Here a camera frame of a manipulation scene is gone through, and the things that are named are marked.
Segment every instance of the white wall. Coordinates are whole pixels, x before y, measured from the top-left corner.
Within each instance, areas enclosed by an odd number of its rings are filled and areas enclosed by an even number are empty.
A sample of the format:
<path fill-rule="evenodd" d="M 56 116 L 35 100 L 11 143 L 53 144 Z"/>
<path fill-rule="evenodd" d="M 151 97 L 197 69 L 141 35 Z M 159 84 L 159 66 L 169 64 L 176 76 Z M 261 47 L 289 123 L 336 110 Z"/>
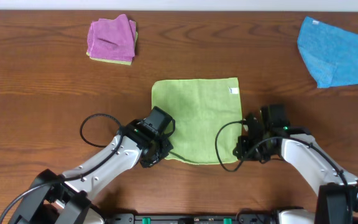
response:
<path fill-rule="evenodd" d="M 358 11 L 358 0 L 0 0 L 0 9 Z"/>

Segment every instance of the blue towel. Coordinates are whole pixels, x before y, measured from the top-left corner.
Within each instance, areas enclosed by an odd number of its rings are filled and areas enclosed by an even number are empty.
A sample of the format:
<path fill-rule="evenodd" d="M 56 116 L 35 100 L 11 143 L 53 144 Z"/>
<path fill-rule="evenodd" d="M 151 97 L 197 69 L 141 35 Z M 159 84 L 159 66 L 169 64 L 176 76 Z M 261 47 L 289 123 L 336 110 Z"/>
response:
<path fill-rule="evenodd" d="M 358 84 L 357 34 L 306 17 L 298 49 L 318 88 Z"/>

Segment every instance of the green connector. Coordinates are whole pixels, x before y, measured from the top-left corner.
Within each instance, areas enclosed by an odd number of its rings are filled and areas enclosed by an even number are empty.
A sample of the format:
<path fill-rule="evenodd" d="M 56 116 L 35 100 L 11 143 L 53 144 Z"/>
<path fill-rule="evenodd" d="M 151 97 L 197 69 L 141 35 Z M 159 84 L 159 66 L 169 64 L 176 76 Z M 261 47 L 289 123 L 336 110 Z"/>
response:
<path fill-rule="evenodd" d="M 224 218 L 223 224 L 231 224 L 231 218 Z"/>
<path fill-rule="evenodd" d="M 142 219 L 142 224 L 150 224 L 152 221 L 150 218 L 143 218 Z"/>

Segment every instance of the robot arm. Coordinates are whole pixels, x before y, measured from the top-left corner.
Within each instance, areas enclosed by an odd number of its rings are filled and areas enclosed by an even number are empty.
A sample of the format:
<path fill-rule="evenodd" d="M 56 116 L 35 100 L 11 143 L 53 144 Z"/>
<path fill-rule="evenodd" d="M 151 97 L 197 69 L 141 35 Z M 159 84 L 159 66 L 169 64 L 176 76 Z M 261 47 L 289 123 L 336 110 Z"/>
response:
<path fill-rule="evenodd" d="M 312 144 L 330 158 L 330 156 L 317 145 L 317 142 L 312 135 L 293 134 L 290 135 L 290 137 Z M 328 183 L 343 184 L 341 178 L 327 160 L 310 147 L 293 140 L 284 139 L 281 148 L 281 157 L 290 163 L 303 178 L 305 178 L 316 195 L 318 195 L 318 190 L 321 185 L 326 185 Z M 339 169 L 343 170 L 339 164 L 333 159 L 331 160 Z M 344 170 L 344 176 L 349 185 L 357 183 L 358 177 L 348 171 Z"/>
<path fill-rule="evenodd" d="M 165 134 L 170 123 L 173 130 Z M 168 137 L 174 131 L 175 120 L 154 107 L 147 118 L 133 120 L 120 129 L 109 145 L 82 165 L 59 176 L 48 169 L 39 174 L 30 187 L 45 186 L 23 198 L 9 223 L 103 224 L 105 219 L 91 200 L 114 178 L 139 161 L 146 168 L 165 158 L 173 149 Z M 51 203 L 62 209 L 57 211 Z"/>
<path fill-rule="evenodd" d="M 285 224 L 353 223 L 352 213 L 358 212 L 358 177 L 330 158 L 306 128 L 291 126 L 282 105 L 262 107 L 260 113 L 263 124 L 248 115 L 244 121 L 248 136 L 241 136 L 245 143 L 238 143 L 233 153 L 247 155 L 243 160 L 261 162 L 277 155 L 290 163 L 318 195 L 316 214 L 283 210 L 277 213 L 277 220 Z"/>

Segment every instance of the microfiber cloth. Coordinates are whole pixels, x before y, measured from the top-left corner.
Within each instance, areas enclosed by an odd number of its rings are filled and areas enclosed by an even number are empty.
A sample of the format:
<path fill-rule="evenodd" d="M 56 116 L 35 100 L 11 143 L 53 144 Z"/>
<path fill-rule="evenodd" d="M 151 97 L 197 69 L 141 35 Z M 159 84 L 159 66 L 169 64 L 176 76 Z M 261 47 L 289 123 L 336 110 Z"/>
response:
<path fill-rule="evenodd" d="M 306 17 L 298 48 L 318 88 L 358 84 L 357 34 Z"/>
<path fill-rule="evenodd" d="M 215 137 L 219 129 L 242 119 L 237 78 L 215 80 L 162 80 L 152 88 L 152 106 L 158 106 L 176 121 L 169 137 L 173 149 L 166 159 L 189 164 L 219 164 Z M 219 135 L 223 163 L 236 162 L 232 155 L 241 125 L 227 126 Z"/>
<path fill-rule="evenodd" d="M 136 23 L 125 14 L 92 22 L 86 54 L 93 60 L 130 65 L 135 56 Z"/>

